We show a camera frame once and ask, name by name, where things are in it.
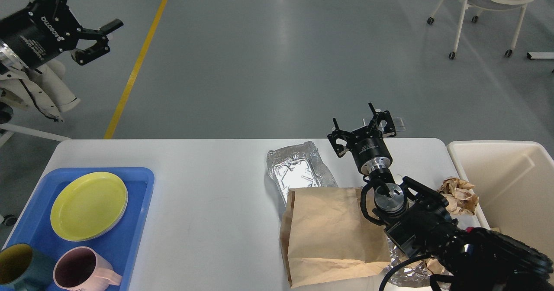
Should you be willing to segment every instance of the crumpled paper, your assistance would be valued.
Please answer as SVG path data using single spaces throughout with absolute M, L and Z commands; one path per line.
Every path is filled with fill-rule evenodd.
M 428 271 L 430 271 L 433 274 L 442 274 L 444 273 L 444 266 L 439 263 L 439 260 L 436 258 L 428 258 L 425 260 L 425 265 L 427 266 Z
M 475 215 L 479 197 L 471 191 L 475 185 L 457 177 L 449 177 L 437 190 L 448 200 L 447 211 L 451 214 Z

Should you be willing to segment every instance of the yellow floor line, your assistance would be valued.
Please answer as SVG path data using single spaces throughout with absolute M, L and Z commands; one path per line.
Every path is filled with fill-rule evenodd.
M 148 52 L 148 48 L 150 47 L 152 38 L 156 33 L 156 29 L 158 28 L 158 23 L 160 23 L 160 18 L 162 17 L 162 14 L 164 13 L 164 9 L 166 8 L 166 3 L 167 3 L 167 0 L 162 0 L 162 2 L 160 3 L 160 7 L 158 7 L 158 12 L 156 12 L 156 16 L 154 17 L 154 21 L 152 21 L 152 25 L 150 26 L 150 30 L 148 31 L 148 35 L 146 36 L 146 40 L 144 40 L 144 44 L 142 44 L 142 48 L 135 62 L 135 66 L 133 67 L 133 71 L 129 76 L 129 80 L 127 80 L 127 85 L 123 90 L 123 94 L 119 99 L 119 103 L 117 104 L 115 112 L 113 112 L 113 116 L 111 118 L 110 125 L 107 127 L 106 133 L 104 135 L 104 139 L 112 139 L 113 137 L 115 128 L 119 123 L 119 118 L 121 118 L 123 109 L 125 109 L 125 104 L 127 104 L 127 100 L 129 99 L 129 94 L 131 94 L 131 90 L 133 89 L 133 85 L 135 84 L 135 81 L 139 74 L 140 67 L 142 66 L 142 62 L 144 61 L 146 53 Z

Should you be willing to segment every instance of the paper bag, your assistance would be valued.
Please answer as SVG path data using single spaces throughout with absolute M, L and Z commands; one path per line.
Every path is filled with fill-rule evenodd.
M 337 187 L 289 191 L 280 239 L 292 288 L 369 277 L 390 264 L 386 235 L 362 215 L 360 193 Z M 367 208 L 374 208 L 373 201 Z

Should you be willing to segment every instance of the white table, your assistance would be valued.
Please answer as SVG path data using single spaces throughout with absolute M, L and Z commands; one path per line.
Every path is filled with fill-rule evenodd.
M 154 193 L 131 291 L 287 291 L 279 248 L 285 206 L 267 175 L 265 157 L 269 150 L 307 140 L 68 140 L 58 145 L 43 176 L 62 167 L 152 170 Z M 339 186 L 362 185 L 350 153 L 337 158 L 327 139 L 311 140 Z M 438 139 L 386 143 L 395 179 L 410 176 L 436 188 L 443 179 L 457 176 Z M 381 279 L 380 275 L 295 290 L 372 290 Z M 391 286 L 387 290 L 404 289 Z

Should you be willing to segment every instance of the gray floor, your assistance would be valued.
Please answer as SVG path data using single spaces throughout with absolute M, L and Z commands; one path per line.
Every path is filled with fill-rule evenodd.
M 504 58 L 518 13 L 469 11 L 457 59 L 447 59 L 460 4 L 447 0 L 169 0 L 114 138 L 311 138 L 360 126 L 367 102 L 403 117 L 402 137 L 516 139 L 554 154 L 554 0 L 528 7 L 518 47 Z M 52 123 L 20 112 L 14 124 L 100 139 L 160 0 L 69 0 L 85 26 L 118 17 L 112 52 L 84 67 L 68 54 L 67 84 L 83 102 Z M 25 0 L 2 0 L 0 16 Z M 16 135 L 0 149 L 0 212 L 18 214 L 55 142 Z M 7 236 L 0 230 L 0 242 Z

